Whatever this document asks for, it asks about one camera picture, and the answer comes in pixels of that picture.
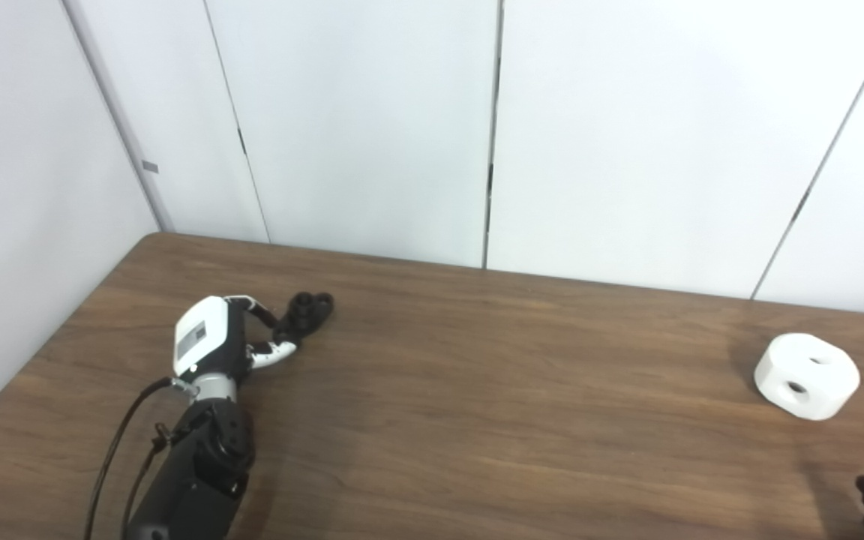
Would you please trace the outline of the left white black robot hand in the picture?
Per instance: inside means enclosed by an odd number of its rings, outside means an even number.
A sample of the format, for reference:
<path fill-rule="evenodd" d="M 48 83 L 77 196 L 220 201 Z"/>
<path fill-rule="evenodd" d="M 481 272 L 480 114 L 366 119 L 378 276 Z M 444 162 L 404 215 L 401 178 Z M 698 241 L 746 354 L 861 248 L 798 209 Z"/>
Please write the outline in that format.
<path fill-rule="evenodd" d="M 247 316 L 270 329 L 271 336 L 249 338 Z M 275 317 L 257 298 L 209 296 L 189 308 L 175 325 L 172 372 L 189 383 L 221 376 L 239 387 L 254 370 L 275 365 L 297 351 L 305 340 L 302 331 L 292 320 Z"/>

